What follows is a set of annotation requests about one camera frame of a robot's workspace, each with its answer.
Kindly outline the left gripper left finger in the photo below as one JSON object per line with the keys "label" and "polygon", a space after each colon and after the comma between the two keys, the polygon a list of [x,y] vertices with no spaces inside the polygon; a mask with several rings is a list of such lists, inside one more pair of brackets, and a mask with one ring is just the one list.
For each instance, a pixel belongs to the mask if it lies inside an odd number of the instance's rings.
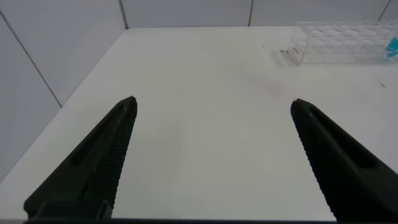
{"label": "left gripper left finger", "polygon": [[24,202],[30,220],[111,218],[137,101],[117,103]]}

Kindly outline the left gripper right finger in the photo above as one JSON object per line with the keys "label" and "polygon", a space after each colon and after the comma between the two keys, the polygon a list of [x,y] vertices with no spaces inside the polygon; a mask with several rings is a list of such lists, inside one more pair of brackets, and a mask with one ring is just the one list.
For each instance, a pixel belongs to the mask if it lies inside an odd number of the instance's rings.
{"label": "left gripper right finger", "polygon": [[315,105],[290,106],[322,194],[339,222],[396,222],[397,173]]}

